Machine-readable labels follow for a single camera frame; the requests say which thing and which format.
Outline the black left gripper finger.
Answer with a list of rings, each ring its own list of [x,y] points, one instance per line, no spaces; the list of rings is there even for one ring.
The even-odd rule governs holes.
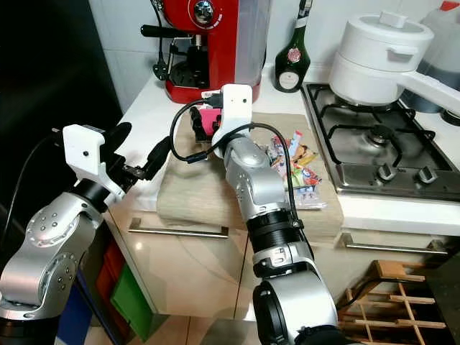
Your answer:
[[[147,156],[147,164],[145,165],[145,180],[151,180],[155,174],[165,164],[167,158],[172,154],[172,139],[170,136],[165,136],[159,141]]]
[[[121,147],[124,141],[129,136],[129,132],[132,130],[132,124],[129,122],[121,122],[112,129],[108,130],[108,162],[115,161],[115,151]]]

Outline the pink plastic box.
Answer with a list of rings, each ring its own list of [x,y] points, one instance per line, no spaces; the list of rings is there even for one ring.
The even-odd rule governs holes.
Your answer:
[[[203,129],[208,138],[213,138],[216,135],[217,129],[221,126],[221,109],[207,108],[201,109],[201,122]]]

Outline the beige woven table runner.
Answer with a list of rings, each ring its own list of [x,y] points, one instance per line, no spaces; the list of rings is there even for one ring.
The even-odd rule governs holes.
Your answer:
[[[201,150],[201,146],[194,141],[189,121],[188,116],[181,119],[174,137],[175,150],[181,154]],[[286,139],[295,131],[300,131],[301,144],[311,149],[319,149],[316,136],[303,114],[255,112],[253,121],[272,125]],[[266,129],[253,129],[251,135],[260,147],[266,147],[271,134]],[[318,211],[298,210],[297,213],[305,224],[305,234],[309,242],[329,244],[341,233],[344,216],[334,184],[319,158],[321,155],[309,164],[309,168],[323,178],[318,186],[318,197],[322,203],[326,203],[326,207]],[[175,158],[168,160],[157,197],[157,213],[170,226],[177,226],[180,221],[193,221],[246,230],[236,194],[226,182],[224,161],[213,155],[191,165]]]

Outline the red espresso coffee machine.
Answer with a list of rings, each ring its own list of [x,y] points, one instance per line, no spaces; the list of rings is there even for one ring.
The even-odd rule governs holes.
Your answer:
[[[168,27],[144,25],[145,37],[167,37],[170,59],[155,67],[170,100],[187,104],[227,83],[251,86],[259,98],[272,0],[154,0]]]

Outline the orange red plastic board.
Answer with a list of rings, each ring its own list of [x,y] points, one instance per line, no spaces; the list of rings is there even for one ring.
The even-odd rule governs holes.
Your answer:
[[[101,271],[96,279],[96,289],[103,295],[110,295],[126,266],[124,254],[117,243],[112,241],[106,245],[101,263]]]

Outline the dark green wine bottle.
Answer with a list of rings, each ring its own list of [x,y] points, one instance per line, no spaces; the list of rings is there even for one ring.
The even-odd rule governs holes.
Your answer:
[[[305,31],[313,0],[300,0],[295,30],[289,43],[274,60],[273,86],[283,93],[295,93],[301,89],[311,60],[305,46]]]

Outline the colourful snack packets bag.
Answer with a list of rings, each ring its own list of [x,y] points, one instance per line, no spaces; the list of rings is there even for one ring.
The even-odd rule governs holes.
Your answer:
[[[266,148],[270,165],[283,181],[286,181],[288,165],[292,168],[292,182],[295,186],[295,204],[298,210],[325,209],[326,202],[320,197],[319,187],[323,178],[309,167],[318,155],[303,141],[303,134],[295,131],[290,140],[284,142],[273,136]]]

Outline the white kitchen cabinet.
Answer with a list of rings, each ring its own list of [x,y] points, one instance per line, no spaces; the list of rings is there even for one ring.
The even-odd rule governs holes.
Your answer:
[[[138,182],[121,203],[111,207],[111,229],[117,234],[129,269],[157,313],[253,320],[251,297],[259,280],[252,269],[247,228],[229,228],[229,239],[128,232],[132,218],[141,219],[141,226],[150,228],[219,232],[225,227],[193,221],[180,221],[177,226],[164,223],[157,213],[157,197],[167,164],[152,180]],[[460,203],[337,194],[344,216],[341,233],[329,244],[309,241],[333,298],[342,297],[345,289],[355,285],[372,260],[425,259],[418,254],[346,249],[341,243],[344,233],[359,243],[416,249],[433,239],[460,242]]]

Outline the green plastic board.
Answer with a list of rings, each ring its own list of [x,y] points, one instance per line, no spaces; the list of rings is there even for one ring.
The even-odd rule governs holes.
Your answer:
[[[147,342],[152,332],[154,312],[144,298],[144,293],[129,266],[122,267],[111,296],[111,303],[142,342]]]

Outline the blue plastic board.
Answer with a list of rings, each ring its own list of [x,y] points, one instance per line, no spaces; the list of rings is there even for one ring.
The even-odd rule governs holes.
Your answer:
[[[83,345],[88,338],[88,331],[94,312],[91,309],[86,290],[79,282],[72,286],[60,316],[57,328],[56,345]]]

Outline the white lidded cooking pot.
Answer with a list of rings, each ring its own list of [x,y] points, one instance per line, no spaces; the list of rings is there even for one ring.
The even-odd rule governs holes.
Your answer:
[[[460,90],[417,71],[434,32],[404,14],[382,11],[348,20],[328,81],[343,101],[387,106],[405,89],[453,113],[460,113]]]

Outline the steel gas hob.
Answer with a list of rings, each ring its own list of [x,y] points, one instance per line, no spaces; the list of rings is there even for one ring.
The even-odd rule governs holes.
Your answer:
[[[460,203],[460,169],[414,109],[351,104],[328,83],[304,83],[301,94],[337,193]]]

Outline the wooden slatted rack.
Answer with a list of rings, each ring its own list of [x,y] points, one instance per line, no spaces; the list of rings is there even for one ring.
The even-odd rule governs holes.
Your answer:
[[[366,345],[459,345],[423,264],[375,260],[339,299],[338,326]]]

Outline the clear plastic jug red cap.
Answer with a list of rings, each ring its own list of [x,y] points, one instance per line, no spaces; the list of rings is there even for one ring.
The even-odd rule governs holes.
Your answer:
[[[417,71],[460,92],[460,0],[441,0],[421,23],[434,38]]]

